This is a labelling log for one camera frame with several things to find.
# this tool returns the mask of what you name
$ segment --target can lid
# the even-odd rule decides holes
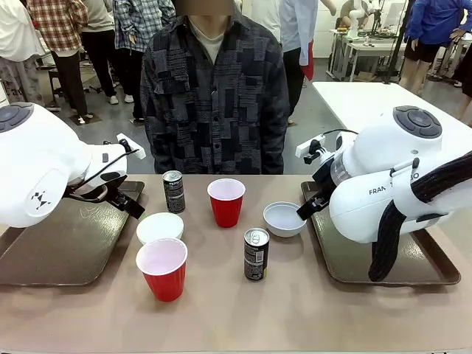
[[[179,171],[167,171],[162,178],[167,182],[175,182],[182,178],[182,174]]]
[[[251,246],[264,246],[268,242],[268,233],[264,229],[254,227],[246,231],[244,239]]]

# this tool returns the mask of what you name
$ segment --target dark plaid jacket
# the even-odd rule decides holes
[[[290,108],[280,45],[236,11],[213,66],[187,22],[158,32],[143,59],[156,173],[282,174]]]

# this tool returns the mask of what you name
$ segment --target white bowl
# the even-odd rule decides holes
[[[264,220],[267,228],[279,237],[293,237],[299,234],[306,225],[296,211],[299,206],[286,201],[278,201],[264,209]]]
[[[178,215],[160,212],[141,221],[136,229],[136,234],[143,245],[162,238],[180,240],[184,234],[184,221]]]

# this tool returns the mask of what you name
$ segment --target brown metal tray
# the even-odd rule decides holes
[[[120,190],[137,199],[142,182]],[[0,285],[86,285],[105,268],[128,214],[108,203],[63,199],[38,225],[0,235]]]
[[[316,183],[303,182],[307,201],[317,191]],[[342,236],[330,218],[329,208],[312,216],[324,261],[332,278],[344,283],[367,285],[453,285],[460,273],[426,230],[400,237],[398,258],[382,282],[370,281],[371,244],[360,244]]]

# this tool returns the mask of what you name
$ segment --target barcode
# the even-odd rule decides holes
[[[264,261],[264,251],[256,252],[256,263]]]

